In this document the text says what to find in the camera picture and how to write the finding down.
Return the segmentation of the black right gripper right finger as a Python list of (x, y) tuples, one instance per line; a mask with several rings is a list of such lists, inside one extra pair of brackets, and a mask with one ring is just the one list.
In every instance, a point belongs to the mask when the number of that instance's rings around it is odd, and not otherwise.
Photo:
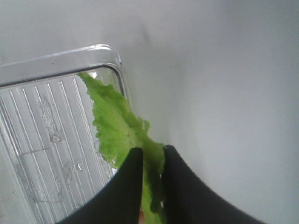
[(189, 168), (174, 146), (164, 147), (162, 181), (169, 224), (260, 224), (212, 191)]

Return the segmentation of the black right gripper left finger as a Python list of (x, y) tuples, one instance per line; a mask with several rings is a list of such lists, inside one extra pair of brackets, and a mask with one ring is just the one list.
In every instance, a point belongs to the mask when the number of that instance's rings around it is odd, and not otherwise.
[(143, 152), (132, 148), (108, 184), (60, 224), (137, 224), (142, 197)]

